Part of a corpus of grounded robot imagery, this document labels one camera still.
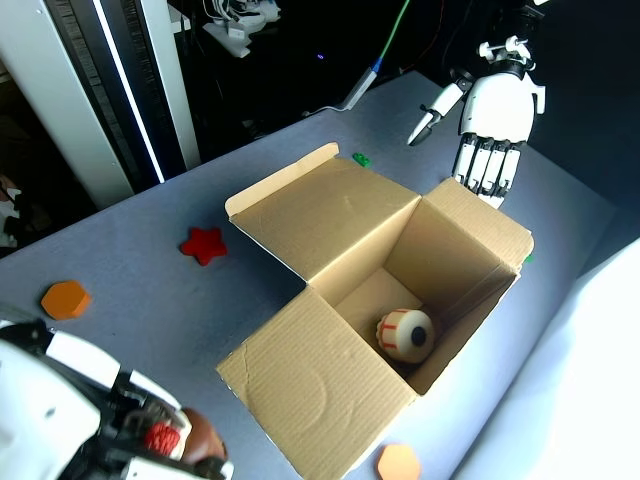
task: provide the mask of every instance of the white ball with red stripes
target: white ball with red stripes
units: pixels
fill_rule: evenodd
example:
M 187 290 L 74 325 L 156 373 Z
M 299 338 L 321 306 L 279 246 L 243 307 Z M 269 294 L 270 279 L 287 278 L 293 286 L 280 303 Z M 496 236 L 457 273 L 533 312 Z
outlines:
M 420 363 L 433 350 L 433 322 L 420 310 L 396 309 L 378 322 L 378 344 L 394 360 Z

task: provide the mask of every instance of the led light strip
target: led light strip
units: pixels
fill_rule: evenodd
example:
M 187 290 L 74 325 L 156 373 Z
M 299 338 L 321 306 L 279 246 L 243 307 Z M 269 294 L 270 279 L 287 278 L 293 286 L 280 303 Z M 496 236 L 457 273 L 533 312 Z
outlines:
M 153 168 L 156 171 L 156 175 L 158 176 L 158 180 L 160 181 L 160 183 L 164 183 L 164 175 L 162 175 L 162 170 L 160 170 L 160 165 L 158 165 L 158 159 L 156 158 L 156 154 L 153 151 L 153 147 L 151 146 L 151 140 L 149 140 L 147 129 L 142 122 L 140 110 L 138 110 L 138 104 L 136 103 L 136 99 L 133 97 L 131 85 L 129 85 L 127 74 L 125 73 L 124 67 L 122 66 L 122 60 L 120 60 L 120 55 L 118 54 L 118 49 L 116 48 L 116 42 L 113 40 L 111 29 L 109 28 L 109 24 L 107 23 L 107 17 L 104 14 L 102 3 L 100 3 L 100 0 L 93 0 L 93 6 L 95 7 L 96 13 L 98 14 L 98 20 L 100 20 L 102 31 L 104 32 L 104 36 L 107 40 L 107 45 L 109 45 L 109 51 L 111 52 L 113 61 L 116 64 L 116 70 L 118 70 L 118 75 L 120 76 L 120 80 L 122 81 L 124 91 L 127 94 L 127 100 L 129 100 L 129 105 L 131 106 L 131 110 L 133 111 L 133 116 L 135 117 L 138 128 L 140 129 L 140 133 L 142 134 L 142 139 L 144 140 L 144 144 L 147 147 L 147 152 L 149 152 L 149 156 L 151 157 Z

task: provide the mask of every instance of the hexagonal block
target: hexagonal block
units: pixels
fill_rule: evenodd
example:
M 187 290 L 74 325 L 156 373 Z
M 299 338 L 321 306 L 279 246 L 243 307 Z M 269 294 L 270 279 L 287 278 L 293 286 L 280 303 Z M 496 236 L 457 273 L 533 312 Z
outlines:
M 378 459 L 382 480 L 419 480 L 420 462 L 408 445 L 387 445 Z
M 91 296 L 75 280 L 53 284 L 40 304 L 51 318 L 68 320 L 82 315 L 91 303 Z

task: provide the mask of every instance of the blue-gray table surface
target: blue-gray table surface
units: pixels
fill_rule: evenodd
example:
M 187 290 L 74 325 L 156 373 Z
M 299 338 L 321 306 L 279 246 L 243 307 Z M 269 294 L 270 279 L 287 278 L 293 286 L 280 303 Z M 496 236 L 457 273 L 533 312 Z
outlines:
M 325 111 L 211 161 L 0 261 L 0 301 L 43 315 L 53 282 L 93 296 L 81 319 L 55 324 L 150 376 L 222 433 L 238 480 L 298 478 L 215 366 L 302 290 L 277 260 L 228 223 L 225 199 L 337 141 L 371 168 L 427 192 L 451 172 L 460 106 L 418 147 L 406 138 L 440 88 L 410 73 L 367 93 L 353 111 Z M 561 304 L 614 208 L 525 147 L 502 211 L 533 232 L 521 280 L 383 443 L 411 445 L 425 478 L 451 477 Z M 183 256 L 189 227 L 222 228 L 229 254 L 208 267 Z M 375 454 L 347 478 L 373 479 Z

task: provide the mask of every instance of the brown object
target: brown object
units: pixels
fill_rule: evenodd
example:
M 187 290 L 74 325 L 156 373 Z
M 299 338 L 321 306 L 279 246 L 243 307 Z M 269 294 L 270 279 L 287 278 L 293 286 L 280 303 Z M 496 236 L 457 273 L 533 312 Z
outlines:
M 230 221 L 307 287 L 217 367 L 305 480 L 342 478 L 424 395 L 519 277 L 531 233 L 453 179 L 422 196 L 325 145 L 227 200 Z M 376 324 L 442 327 L 419 365 Z
M 381 480 L 419 480 L 420 470 L 420 462 L 408 445 L 388 445 L 378 460 Z
M 82 315 L 91 303 L 91 296 L 75 280 L 53 284 L 40 304 L 55 320 L 68 320 Z
M 191 423 L 182 461 L 193 465 L 212 456 L 227 460 L 227 449 L 209 420 L 191 408 L 182 411 Z

